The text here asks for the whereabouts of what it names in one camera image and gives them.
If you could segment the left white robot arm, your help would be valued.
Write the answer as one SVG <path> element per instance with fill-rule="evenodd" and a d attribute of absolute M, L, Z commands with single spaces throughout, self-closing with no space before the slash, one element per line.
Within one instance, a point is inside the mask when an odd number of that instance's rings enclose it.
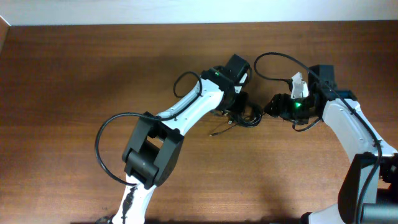
<path fill-rule="evenodd" d="M 251 79 L 250 64 L 233 55 L 225 66 L 204 70 L 197 84 L 169 109 L 139 120 L 122 154 L 126 186 L 118 211 L 98 223 L 144 223 L 150 198 L 174 170 L 185 134 L 211 110 L 230 108 Z"/>

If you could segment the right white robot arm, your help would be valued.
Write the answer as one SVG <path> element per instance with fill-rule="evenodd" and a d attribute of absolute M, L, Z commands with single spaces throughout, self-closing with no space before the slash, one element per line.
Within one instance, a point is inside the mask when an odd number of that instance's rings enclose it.
<path fill-rule="evenodd" d="M 310 129 L 324 122 L 338 138 L 350 167 L 336 204 L 307 212 L 301 223 L 397 223 L 397 150 L 377 133 L 363 114 L 356 96 L 340 90 L 331 65 L 309 68 L 289 80 L 290 94 L 276 94 L 265 113 Z"/>

